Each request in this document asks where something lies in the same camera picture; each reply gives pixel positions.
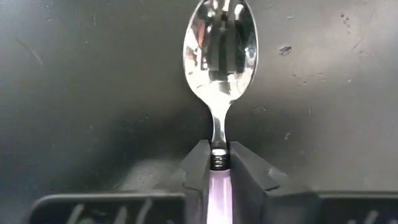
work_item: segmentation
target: metal spoon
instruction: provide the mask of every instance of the metal spoon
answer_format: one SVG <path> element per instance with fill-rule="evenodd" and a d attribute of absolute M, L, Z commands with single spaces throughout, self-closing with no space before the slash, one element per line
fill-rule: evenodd
<path fill-rule="evenodd" d="M 185 34 L 183 66 L 192 91 L 213 116 L 211 169 L 229 169 L 224 121 L 257 67 L 257 30 L 244 0 L 203 0 Z"/>

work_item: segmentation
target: spoon bowl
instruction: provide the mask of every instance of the spoon bowl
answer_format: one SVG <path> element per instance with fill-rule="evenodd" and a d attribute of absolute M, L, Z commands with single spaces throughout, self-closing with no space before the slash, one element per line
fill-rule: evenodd
<path fill-rule="evenodd" d="M 191 90 L 213 116 L 215 169 L 227 169 L 224 120 L 232 103 L 248 88 L 257 67 L 257 31 L 243 0 L 204 0 L 185 34 L 183 66 Z"/>

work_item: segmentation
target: dark gray background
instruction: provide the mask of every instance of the dark gray background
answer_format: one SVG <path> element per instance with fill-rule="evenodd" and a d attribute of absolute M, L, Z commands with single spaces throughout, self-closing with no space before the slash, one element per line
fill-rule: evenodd
<path fill-rule="evenodd" d="M 197 3 L 0 0 L 0 223 L 47 194 L 151 187 L 211 137 L 182 69 Z M 398 189 L 398 1 L 249 4 L 259 67 L 227 138 L 316 189 Z"/>

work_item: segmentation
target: black holder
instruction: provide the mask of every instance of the black holder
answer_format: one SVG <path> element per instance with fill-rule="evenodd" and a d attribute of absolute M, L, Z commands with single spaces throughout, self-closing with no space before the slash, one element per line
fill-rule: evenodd
<path fill-rule="evenodd" d="M 240 143 L 229 148 L 234 224 L 398 223 L 395 192 L 314 192 Z M 201 140 L 155 189 L 45 197 L 26 223 L 206 224 L 209 167 L 210 145 Z"/>

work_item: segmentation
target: spoon neck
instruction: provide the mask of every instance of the spoon neck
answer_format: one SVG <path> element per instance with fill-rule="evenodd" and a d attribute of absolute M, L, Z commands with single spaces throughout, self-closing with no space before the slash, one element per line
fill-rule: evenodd
<path fill-rule="evenodd" d="M 228 109 L 229 105 L 224 105 L 211 110 L 211 115 L 213 116 L 212 149 L 228 149 L 225 138 L 225 118 Z"/>

